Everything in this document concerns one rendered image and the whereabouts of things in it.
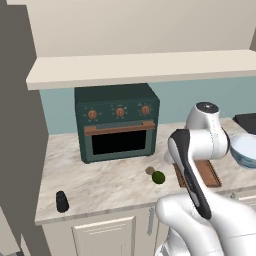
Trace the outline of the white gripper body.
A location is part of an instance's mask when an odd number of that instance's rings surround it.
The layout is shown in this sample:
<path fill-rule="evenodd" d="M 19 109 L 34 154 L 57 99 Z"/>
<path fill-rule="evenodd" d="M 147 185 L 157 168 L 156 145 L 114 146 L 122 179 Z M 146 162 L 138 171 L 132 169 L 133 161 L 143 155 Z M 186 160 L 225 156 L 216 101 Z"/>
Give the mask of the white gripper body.
<path fill-rule="evenodd" d="M 168 163 L 169 165 L 172 165 L 174 163 L 169 151 L 166 151 L 164 154 L 164 160 L 166 163 Z"/>

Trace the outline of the green lime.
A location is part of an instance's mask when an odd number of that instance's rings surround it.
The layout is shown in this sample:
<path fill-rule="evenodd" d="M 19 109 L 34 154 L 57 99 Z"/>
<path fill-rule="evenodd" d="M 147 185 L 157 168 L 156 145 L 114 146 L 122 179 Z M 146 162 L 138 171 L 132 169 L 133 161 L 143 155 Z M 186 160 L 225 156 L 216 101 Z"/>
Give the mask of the green lime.
<path fill-rule="evenodd" d="M 152 174 L 152 181 L 156 184 L 163 184 L 165 182 L 165 175 L 161 171 L 155 171 Z"/>

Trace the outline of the brown wooden cutting board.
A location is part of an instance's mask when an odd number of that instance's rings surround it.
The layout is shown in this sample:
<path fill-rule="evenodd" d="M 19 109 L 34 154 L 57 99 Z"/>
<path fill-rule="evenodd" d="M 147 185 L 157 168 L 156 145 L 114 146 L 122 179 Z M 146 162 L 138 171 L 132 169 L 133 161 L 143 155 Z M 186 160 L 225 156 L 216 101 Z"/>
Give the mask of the brown wooden cutting board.
<path fill-rule="evenodd" d="M 219 179 L 217 173 L 211 162 L 209 160 L 197 160 L 195 162 L 196 167 L 207 187 L 218 188 L 222 186 L 221 180 Z M 185 187 L 185 181 L 181 175 L 181 172 L 176 164 L 174 164 L 174 169 L 178 179 L 180 187 Z"/>

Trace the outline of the pale blue bowl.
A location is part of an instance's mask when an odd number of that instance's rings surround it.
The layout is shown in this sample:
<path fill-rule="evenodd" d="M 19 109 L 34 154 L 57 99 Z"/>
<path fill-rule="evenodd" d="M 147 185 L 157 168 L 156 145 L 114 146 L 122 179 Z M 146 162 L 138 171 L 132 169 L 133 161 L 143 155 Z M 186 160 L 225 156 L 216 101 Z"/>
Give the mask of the pale blue bowl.
<path fill-rule="evenodd" d="M 232 136 L 230 152 L 240 166 L 256 169 L 256 135 L 241 133 Z"/>

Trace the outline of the cream base cabinet door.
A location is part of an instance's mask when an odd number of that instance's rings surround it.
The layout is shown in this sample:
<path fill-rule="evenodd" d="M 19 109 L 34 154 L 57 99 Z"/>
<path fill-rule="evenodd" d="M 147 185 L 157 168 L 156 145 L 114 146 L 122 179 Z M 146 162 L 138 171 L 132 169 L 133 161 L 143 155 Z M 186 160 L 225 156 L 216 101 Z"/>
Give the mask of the cream base cabinet door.
<path fill-rule="evenodd" d="M 149 209 L 151 207 L 144 208 L 140 215 L 140 228 L 138 230 L 138 256 L 158 256 L 162 244 L 167 237 L 168 227 L 159 221 L 156 216 L 156 212 L 154 215 L 153 232 L 151 236 L 147 235 Z"/>
<path fill-rule="evenodd" d="M 77 256 L 134 256 L 136 217 L 72 228 Z"/>

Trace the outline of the black condiment shaker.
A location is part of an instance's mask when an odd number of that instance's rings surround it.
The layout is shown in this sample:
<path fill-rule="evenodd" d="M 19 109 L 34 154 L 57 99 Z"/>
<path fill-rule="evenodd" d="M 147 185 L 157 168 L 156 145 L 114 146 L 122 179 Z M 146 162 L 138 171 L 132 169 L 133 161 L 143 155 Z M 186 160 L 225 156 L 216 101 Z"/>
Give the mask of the black condiment shaker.
<path fill-rule="evenodd" d="M 64 213 L 69 209 L 69 203 L 63 191 L 58 191 L 56 193 L 56 208 L 60 213 Z"/>

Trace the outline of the tall grey cabinet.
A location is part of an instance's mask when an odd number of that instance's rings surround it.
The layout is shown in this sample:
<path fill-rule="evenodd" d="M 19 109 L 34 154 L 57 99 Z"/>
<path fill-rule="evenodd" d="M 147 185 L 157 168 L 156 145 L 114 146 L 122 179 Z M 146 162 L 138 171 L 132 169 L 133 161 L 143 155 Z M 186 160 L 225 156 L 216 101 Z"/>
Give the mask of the tall grey cabinet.
<path fill-rule="evenodd" d="M 27 89 L 36 53 L 24 5 L 0 0 L 0 207 L 31 256 L 50 256 L 34 222 L 48 131 L 40 93 Z"/>

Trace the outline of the dark green toaster oven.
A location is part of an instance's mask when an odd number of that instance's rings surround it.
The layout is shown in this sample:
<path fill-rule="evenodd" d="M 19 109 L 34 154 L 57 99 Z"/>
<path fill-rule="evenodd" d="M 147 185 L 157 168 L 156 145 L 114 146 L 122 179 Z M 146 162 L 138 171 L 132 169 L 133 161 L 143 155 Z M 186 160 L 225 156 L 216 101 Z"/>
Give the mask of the dark green toaster oven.
<path fill-rule="evenodd" d="M 89 161 L 85 153 L 84 127 L 106 123 L 118 123 L 139 120 L 153 120 L 158 127 L 160 100 L 146 83 L 77 87 L 74 89 L 75 114 L 79 138 L 80 155 L 85 163 Z M 141 108 L 150 107 L 150 113 L 143 115 Z M 116 116 L 116 109 L 125 111 L 122 117 Z M 97 111 L 97 118 L 90 120 L 88 112 Z"/>

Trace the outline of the dark green toaster oven door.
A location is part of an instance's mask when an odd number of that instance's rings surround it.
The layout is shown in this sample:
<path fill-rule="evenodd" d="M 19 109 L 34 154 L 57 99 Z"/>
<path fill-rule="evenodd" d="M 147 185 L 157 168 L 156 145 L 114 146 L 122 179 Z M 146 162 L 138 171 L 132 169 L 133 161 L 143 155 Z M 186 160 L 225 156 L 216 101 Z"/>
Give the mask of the dark green toaster oven door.
<path fill-rule="evenodd" d="M 97 128 L 113 128 L 140 125 L 143 121 L 128 121 L 91 125 Z M 86 136 L 84 133 L 85 153 L 89 161 L 103 161 L 137 156 L 152 155 L 155 151 L 156 124 L 154 130 L 123 132 Z"/>

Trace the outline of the black hob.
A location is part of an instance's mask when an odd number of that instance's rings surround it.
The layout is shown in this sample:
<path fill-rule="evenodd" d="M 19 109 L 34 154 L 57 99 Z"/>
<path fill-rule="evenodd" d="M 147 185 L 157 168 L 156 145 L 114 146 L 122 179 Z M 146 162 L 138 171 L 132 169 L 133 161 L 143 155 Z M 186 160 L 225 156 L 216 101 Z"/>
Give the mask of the black hob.
<path fill-rule="evenodd" d="M 256 135 L 256 113 L 238 114 L 233 120 L 246 132 Z"/>

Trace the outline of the cream drawer front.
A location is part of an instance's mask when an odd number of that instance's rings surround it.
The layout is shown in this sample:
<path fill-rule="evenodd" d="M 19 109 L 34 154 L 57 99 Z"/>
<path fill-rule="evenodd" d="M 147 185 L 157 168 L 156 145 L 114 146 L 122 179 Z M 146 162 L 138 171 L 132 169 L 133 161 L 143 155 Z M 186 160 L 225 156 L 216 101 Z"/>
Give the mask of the cream drawer front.
<path fill-rule="evenodd" d="M 250 206 L 256 211 L 256 195 L 235 196 L 235 199 Z"/>

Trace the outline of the cream wall cabinet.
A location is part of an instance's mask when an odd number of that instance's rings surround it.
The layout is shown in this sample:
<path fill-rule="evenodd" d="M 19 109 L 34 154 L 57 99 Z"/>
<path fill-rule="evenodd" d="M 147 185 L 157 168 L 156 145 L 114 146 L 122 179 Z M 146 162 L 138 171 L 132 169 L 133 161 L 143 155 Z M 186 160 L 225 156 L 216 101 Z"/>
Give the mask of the cream wall cabinet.
<path fill-rule="evenodd" d="M 29 89 L 256 76 L 256 0 L 7 0 L 27 10 Z"/>

